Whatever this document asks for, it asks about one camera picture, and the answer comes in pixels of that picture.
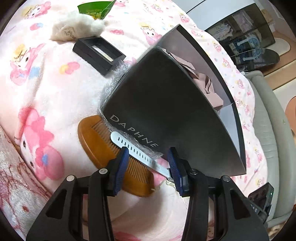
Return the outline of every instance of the small black box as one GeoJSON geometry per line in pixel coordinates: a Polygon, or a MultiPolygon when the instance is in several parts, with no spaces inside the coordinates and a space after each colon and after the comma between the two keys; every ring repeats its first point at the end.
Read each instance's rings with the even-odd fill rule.
{"type": "Polygon", "coordinates": [[[152,150],[166,154],[176,147],[180,158],[205,175],[246,173],[242,127],[232,95],[211,59],[181,25],[130,68],[101,110],[111,125],[152,150]],[[209,76],[223,99],[219,113],[163,49],[209,76]]]}
{"type": "Polygon", "coordinates": [[[73,51],[102,75],[106,75],[126,57],[102,37],[80,38],[75,43],[73,51]]]}

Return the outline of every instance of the plastic wrap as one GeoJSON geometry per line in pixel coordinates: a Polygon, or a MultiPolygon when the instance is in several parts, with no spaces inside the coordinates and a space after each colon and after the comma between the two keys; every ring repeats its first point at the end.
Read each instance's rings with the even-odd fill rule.
{"type": "Polygon", "coordinates": [[[122,76],[128,72],[129,68],[131,66],[127,63],[121,62],[119,63],[118,67],[112,71],[112,77],[108,81],[108,83],[105,85],[101,98],[99,101],[99,107],[98,107],[98,114],[103,118],[106,126],[109,128],[111,132],[116,131],[120,133],[122,136],[124,136],[128,141],[130,141],[133,145],[135,145],[137,148],[139,148],[141,151],[143,151],[145,154],[147,154],[152,159],[157,159],[163,155],[163,153],[155,152],[151,150],[150,148],[141,145],[134,137],[130,136],[126,132],[117,129],[116,127],[112,126],[104,116],[103,112],[101,111],[101,107],[104,106],[104,104],[108,101],[108,98],[111,96],[111,93],[113,89],[116,87],[122,76]]]}

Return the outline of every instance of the gray cushion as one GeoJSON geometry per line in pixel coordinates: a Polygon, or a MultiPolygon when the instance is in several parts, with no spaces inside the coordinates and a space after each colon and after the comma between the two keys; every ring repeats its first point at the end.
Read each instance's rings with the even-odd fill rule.
{"type": "Polygon", "coordinates": [[[277,218],[289,213],[294,206],[296,196],[296,148],[285,112],[265,81],[263,74],[260,71],[253,71],[248,73],[247,77],[254,84],[262,99],[276,138],[279,156],[279,195],[274,218],[277,218]]]}
{"type": "Polygon", "coordinates": [[[269,221],[274,216],[279,193],[279,158],[276,146],[276,139],[274,136],[274,131],[272,130],[272,125],[267,110],[255,86],[252,83],[252,76],[248,74],[246,77],[247,79],[251,79],[250,84],[255,95],[255,115],[253,120],[255,135],[260,141],[264,155],[267,160],[267,182],[269,182],[274,187],[274,196],[271,203],[272,209],[268,218],[269,221]]]}

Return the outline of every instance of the pink blanket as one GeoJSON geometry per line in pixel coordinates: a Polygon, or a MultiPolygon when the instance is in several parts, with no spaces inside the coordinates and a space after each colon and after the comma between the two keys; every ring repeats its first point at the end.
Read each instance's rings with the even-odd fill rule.
{"type": "MultiPolygon", "coordinates": [[[[27,167],[53,192],[67,175],[96,171],[82,149],[77,125],[94,115],[108,77],[103,77],[72,51],[74,42],[49,40],[53,20],[77,10],[82,0],[28,0],[15,13],[0,37],[0,125],[20,146],[27,167]]],[[[125,62],[136,59],[167,31],[181,24],[211,58],[238,108],[246,149],[247,174],[233,177],[245,195],[266,182],[267,165],[252,126],[255,99],[219,43],[170,0],[120,0],[107,15],[102,37],[123,52],[125,62]]],[[[2,158],[6,166],[9,158],[2,158]]],[[[0,183],[0,208],[14,223],[0,183]]],[[[36,200],[43,200],[32,192],[36,200]]],[[[170,182],[163,182],[149,198],[121,191],[109,199],[113,229],[118,240],[180,240],[188,198],[181,198],[170,182]]],[[[24,237],[39,209],[28,201],[31,219],[20,222],[24,237]]]]}

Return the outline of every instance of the wooden comb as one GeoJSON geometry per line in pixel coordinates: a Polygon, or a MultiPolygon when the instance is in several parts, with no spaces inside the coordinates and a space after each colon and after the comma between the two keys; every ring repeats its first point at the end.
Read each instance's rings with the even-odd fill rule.
{"type": "MultiPolygon", "coordinates": [[[[111,131],[99,115],[84,118],[78,124],[78,138],[94,165],[101,169],[120,151],[110,139],[111,131]]],[[[129,157],[122,189],[140,197],[147,197],[154,189],[153,174],[137,159],[129,157]]]]}

